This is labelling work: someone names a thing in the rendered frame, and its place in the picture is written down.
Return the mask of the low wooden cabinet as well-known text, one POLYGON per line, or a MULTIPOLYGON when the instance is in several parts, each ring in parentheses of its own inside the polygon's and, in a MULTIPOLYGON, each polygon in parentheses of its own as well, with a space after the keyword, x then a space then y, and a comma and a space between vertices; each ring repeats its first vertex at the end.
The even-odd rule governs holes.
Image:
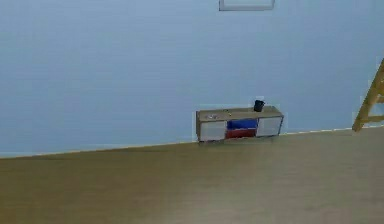
POLYGON ((252 107, 200 110, 196 112, 196 136, 199 142, 278 136, 283 120, 284 115, 274 106, 264 106, 261 112, 252 107), (224 109, 232 116, 226 115, 224 109), (218 119, 205 118, 211 114, 218 115, 218 119))

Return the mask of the wooden ladder shelf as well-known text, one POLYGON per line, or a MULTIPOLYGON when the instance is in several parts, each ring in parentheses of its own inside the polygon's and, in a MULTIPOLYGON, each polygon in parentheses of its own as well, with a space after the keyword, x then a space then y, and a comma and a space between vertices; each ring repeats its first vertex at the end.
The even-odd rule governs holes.
POLYGON ((375 77, 367 91, 359 112, 352 125, 352 130, 359 132, 366 123, 384 121, 384 115, 370 116, 369 112, 376 104, 384 104, 384 59, 381 61, 375 77))

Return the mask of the grey framed wall picture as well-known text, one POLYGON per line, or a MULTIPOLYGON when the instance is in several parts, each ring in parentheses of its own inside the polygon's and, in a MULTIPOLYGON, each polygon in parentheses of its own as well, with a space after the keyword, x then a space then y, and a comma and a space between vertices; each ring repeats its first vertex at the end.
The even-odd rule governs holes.
POLYGON ((272 10, 275 0, 219 0, 220 11, 272 10))

